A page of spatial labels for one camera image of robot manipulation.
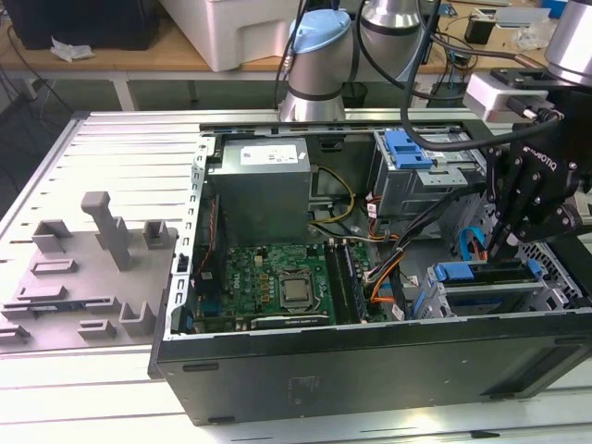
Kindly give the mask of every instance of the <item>yellow wire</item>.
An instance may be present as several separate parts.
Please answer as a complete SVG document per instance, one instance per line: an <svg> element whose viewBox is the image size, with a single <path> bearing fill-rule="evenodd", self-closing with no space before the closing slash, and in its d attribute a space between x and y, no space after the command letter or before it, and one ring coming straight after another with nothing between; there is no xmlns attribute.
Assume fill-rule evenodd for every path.
<svg viewBox="0 0 592 444"><path fill-rule="evenodd" d="M329 217L327 219L309 220L308 223L309 224L331 224L333 222L339 222L340 220L346 218L347 216L349 216L352 213L353 208L355 207L355 194L353 193L353 190L350 188L350 186L347 184L347 182L345 180L343 180L343 178L339 174L337 174L335 171L333 171L330 168L327 168L326 166L320 166L318 169L326 171L331 176L333 176L334 179L337 179L341 183L341 185L343 185L345 187L345 189L348 191L348 194L350 195L350 205L348 206L348 209L345 210L345 213L343 213L342 215L335 216L335 217Z"/></svg>

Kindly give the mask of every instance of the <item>cpu socket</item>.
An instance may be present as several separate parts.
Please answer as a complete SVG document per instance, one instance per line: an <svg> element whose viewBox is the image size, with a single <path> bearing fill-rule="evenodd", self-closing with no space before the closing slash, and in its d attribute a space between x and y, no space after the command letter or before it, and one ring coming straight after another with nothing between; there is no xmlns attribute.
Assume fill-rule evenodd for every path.
<svg viewBox="0 0 592 444"><path fill-rule="evenodd" d="M279 277L279 305L291 313L306 311L315 298L310 272L299 272Z"/></svg>

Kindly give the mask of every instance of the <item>floor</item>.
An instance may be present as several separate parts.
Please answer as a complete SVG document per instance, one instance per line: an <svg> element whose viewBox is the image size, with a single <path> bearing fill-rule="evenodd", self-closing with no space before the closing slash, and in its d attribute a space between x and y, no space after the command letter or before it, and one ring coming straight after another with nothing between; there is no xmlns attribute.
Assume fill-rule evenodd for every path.
<svg viewBox="0 0 592 444"><path fill-rule="evenodd" d="M40 85L38 98L0 115L0 217L27 183L69 120L69 113ZM400 94L386 83L370 83L364 106L396 107ZM273 82L201 81L199 101L192 103L185 81L134 81L131 88L141 110L271 108ZM118 111L108 81L61 80L54 90L75 111Z"/></svg>

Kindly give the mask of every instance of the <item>white paper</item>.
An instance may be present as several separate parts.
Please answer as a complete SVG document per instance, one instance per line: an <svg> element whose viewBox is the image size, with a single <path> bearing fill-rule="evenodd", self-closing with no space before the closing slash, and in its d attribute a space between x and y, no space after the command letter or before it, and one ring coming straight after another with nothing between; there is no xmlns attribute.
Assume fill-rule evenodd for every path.
<svg viewBox="0 0 592 444"><path fill-rule="evenodd" d="M74 60L94 57L94 52L88 44L72 46L71 44L61 43L53 37L52 44L53 46L50 49L52 54L69 63L72 63Z"/></svg>
<svg viewBox="0 0 592 444"><path fill-rule="evenodd" d="M396 303L392 304L392 314L393 314L393 316L395 316L395 319L397 319L398 321L405 320L405 313L403 312L403 310L401 308L399 308L399 305L397 305Z"/></svg>
<svg viewBox="0 0 592 444"><path fill-rule="evenodd" d="M366 206L366 209L368 211L368 216L372 219L376 219L376 210L378 209L375 203L369 203Z"/></svg>
<svg viewBox="0 0 592 444"><path fill-rule="evenodd" d="M245 146L240 150L241 165L297 164L296 145Z"/></svg>

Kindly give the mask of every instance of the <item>motherboard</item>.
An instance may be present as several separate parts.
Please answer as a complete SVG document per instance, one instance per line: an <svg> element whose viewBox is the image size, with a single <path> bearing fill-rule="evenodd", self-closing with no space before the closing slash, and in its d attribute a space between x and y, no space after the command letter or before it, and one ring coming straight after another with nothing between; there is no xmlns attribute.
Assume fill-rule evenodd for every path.
<svg viewBox="0 0 592 444"><path fill-rule="evenodd" d="M336 309L334 301L339 289L327 263L329 250L323 243L228 249L224 291L220 298L199 301L197 328L218 332L259 328L264 323L285 327L278 324L280 318L284 323L296 318L318 325L342 323L339 302ZM365 246L354 242L348 252L351 276L361 282L370 266ZM356 298L358 305L364 305L361 290Z"/></svg>

